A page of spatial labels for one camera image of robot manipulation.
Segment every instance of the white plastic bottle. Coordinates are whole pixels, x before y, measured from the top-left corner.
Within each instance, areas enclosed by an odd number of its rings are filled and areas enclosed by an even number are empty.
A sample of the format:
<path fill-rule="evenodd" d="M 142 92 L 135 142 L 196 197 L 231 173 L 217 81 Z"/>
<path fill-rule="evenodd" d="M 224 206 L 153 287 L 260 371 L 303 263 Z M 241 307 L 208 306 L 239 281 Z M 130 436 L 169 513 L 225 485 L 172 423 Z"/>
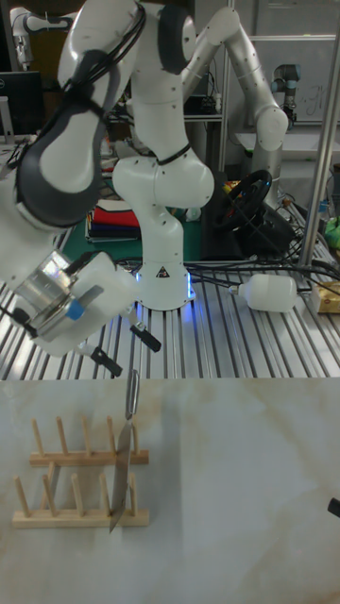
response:
<path fill-rule="evenodd" d="M 297 300 L 297 284 L 291 277 L 254 275 L 247 283 L 229 288 L 231 294 L 239 294 L 254 310 L 288 312 Z"/>

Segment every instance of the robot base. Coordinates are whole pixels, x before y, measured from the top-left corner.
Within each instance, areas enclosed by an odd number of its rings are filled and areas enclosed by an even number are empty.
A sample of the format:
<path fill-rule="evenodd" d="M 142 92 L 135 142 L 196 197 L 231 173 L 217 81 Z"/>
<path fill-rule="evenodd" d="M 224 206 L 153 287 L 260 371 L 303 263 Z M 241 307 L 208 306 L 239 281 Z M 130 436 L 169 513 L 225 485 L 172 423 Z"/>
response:
<path fill-rule="evenodd" d="M 182 263 L 146 260 L 137 279 L 139 301 L 151 310 L 179 309 L 196 297 Z"/>

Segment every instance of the wooden board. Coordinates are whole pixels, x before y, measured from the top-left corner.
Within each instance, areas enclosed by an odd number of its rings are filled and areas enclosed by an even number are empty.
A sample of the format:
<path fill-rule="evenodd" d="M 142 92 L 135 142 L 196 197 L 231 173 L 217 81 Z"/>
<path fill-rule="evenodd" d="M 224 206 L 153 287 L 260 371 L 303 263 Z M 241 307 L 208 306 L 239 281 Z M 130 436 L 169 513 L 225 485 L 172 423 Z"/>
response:
<path fill-rule="evenodd" d="M 138 510 L 136 516 L 131 510 L 126 510 L 120 519 L 119 527 L 147 527 L 149 524 L 148 510 Z M 58 510 L 57 516 L 51 516 L 49 510 L 34 510 L 26 518 L 24 513 L 14 513 L 12 525 L 17 529 L 61 529 L 61 528 L 104 528 L 110 526 L 110 517 L 103 510 L 88 510 L 79 517 L 77 510 Z"/>
<path fill-rule="evenodd" d="M 116 456 L 113 456 L 110 451 L 93 451 L 91 455 L 87 455 L 86 451 L 69 451 L 68 455 L 64 455 L 63 453 L 59 452 L 46 452 L 43 456 L 39 453 L 31 453 L 29 456 L 29 463 L 33 467 L 49 465 L 51 461 L 53 461 L 55 465 L 59 467 L 70 467 L 77 465 L 115 465 Z M 149 463 L 148 449 L 142 449 L 139 455 L 136 455 L 133 451 L 131 451 L 130 463 Z"/>

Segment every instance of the stacked cloth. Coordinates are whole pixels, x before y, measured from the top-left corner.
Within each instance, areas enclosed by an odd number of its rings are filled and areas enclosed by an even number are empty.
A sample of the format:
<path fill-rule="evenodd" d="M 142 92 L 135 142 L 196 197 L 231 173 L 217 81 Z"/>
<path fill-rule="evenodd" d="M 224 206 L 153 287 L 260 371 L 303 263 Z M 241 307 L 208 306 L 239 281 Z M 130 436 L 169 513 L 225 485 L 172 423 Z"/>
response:
<path fill-rule="evenodd" d="M 141 239 L 138 220 L 126 201 L 99 199 L 88 216 L 86 239 L 93 243 Z"/>

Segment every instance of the knife handle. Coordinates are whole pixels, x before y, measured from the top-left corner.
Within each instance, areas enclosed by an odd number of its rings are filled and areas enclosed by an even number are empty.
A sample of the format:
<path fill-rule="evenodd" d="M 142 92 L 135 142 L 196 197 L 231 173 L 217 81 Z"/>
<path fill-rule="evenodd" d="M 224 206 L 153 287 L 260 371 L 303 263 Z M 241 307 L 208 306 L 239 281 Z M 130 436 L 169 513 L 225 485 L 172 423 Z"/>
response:
<path fill-rule="evenodd" d="M 140 389 L 140 376 L 137 369 L 132 369 L 127 379 L 126 419 L 130 420 L 137 411 Z"/>

